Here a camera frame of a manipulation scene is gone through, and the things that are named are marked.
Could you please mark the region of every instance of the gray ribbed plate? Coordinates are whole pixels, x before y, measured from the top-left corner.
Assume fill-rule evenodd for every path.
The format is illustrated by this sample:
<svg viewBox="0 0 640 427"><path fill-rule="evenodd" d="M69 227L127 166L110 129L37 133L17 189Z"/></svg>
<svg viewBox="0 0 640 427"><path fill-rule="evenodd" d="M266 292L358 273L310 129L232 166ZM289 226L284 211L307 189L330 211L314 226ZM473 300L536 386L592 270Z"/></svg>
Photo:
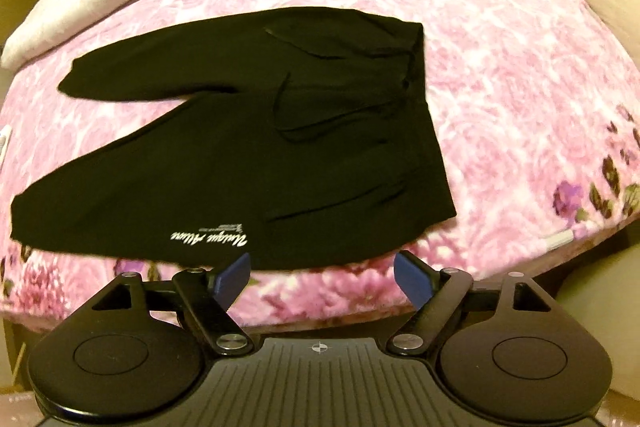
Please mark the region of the gray ribbed plate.
<svg viewBox="0 0 640 427"><path fill-rule="evenodd" d="M65 424L47 420L42 427ZM372 339L265 339L217 362L180 405L136 427L488 427L457 406L422 362ZM576 424L596 427L590 419Z"/></svg>

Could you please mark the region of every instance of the pink floral bedsheet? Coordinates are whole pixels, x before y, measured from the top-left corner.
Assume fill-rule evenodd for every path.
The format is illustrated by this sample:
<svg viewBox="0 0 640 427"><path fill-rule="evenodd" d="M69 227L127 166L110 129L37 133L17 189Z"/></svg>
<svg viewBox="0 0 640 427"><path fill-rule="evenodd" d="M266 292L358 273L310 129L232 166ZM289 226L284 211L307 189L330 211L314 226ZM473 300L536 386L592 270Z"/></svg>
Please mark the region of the pink floral bedsheet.
<svg viewBox="0 0 640 427"><path fill-rule="evenodd" d="M136 0L25 66L0 112L0 126L14 128L0 172L4 316L50 328L121 271L158 279L178 269L56 255L9 239L14 195L180 103L67 98L56 86L72 59L163 26L281 6L353 7L424 24L426 95L458 217L408 248L436 269L483 278L562 243L572 243L565 248L574 255L635 218L640 73L584 0ZM230 313L258 327L372 318L406 306L387 255L254 273Z"/></svg>

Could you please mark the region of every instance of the pink rose pattern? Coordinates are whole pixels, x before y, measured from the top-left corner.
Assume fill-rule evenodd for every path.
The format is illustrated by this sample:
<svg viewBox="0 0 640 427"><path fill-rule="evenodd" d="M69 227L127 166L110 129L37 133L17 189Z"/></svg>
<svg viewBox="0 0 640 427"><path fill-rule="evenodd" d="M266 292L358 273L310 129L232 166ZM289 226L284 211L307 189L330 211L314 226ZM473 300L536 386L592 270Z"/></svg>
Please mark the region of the pink rose pattern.
<svg viewBox="0 0 640 427"><path fill-rule="evenodd" d="M67 98L56 86L72 59L156 28L280 6L352 7L424 24L426 95L458 210L406 245L431 266L476 278L523 262L539 272L635 219L640 73L584 0L135 0L26 65L8 93L0 113L0 125L14 128L0 172L4 316L50 328L118 273L153 280L180 269L35 251L9 239L15 194L180 103ZM546 238L567 229L576 241L544 256ZM246 327L312 327L407 306L387 255L254 273L230 313Z"/></svg>

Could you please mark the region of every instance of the bed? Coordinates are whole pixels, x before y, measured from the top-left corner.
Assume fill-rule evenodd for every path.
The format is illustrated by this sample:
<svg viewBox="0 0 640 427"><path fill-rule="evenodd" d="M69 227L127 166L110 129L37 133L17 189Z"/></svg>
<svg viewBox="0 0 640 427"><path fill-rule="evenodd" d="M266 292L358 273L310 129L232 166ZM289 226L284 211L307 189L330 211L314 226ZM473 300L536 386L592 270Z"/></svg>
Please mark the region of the bed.
<svg viewBox="0 0 640 427"><path fill-rule="evenodd" d="M404 247L434 268L535 276L638 216L638 0L41 0L2 55L17 71L0 112L0 127L14 130L0 171L5 318L49 330L118 273L157 280L180 269L10 239L10 202L31 182L182 102L68 98L56 86L73 58L169 25L283 6L356 8L424 25L426 97L458 215ZM274 331L409 311L392 254L254 272L230 315Z"/></svg>

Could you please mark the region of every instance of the silver bolt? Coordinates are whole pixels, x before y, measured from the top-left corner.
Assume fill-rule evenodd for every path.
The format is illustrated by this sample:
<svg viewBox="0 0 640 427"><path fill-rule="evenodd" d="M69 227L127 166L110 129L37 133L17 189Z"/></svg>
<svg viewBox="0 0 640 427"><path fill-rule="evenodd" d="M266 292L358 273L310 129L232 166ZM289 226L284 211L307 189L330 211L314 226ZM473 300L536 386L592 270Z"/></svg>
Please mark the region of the silver bolt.
<svg viewBox="0 0 640 427"><path fill-rule="evenodd" d="M234 351L235 349L242 349L248 342L244 335L227 333L226 335L218 337L216 344L227 351Z"/></svg>
<svg viewBox="0 0 640 427"><path fill-rule="evenodd" d="M409 349L416 349L424 344L424 341L418 335L412 335L411 333L403 333L402 335L396 335L391 340L392 344L398 349L407 351Z"/></svg>

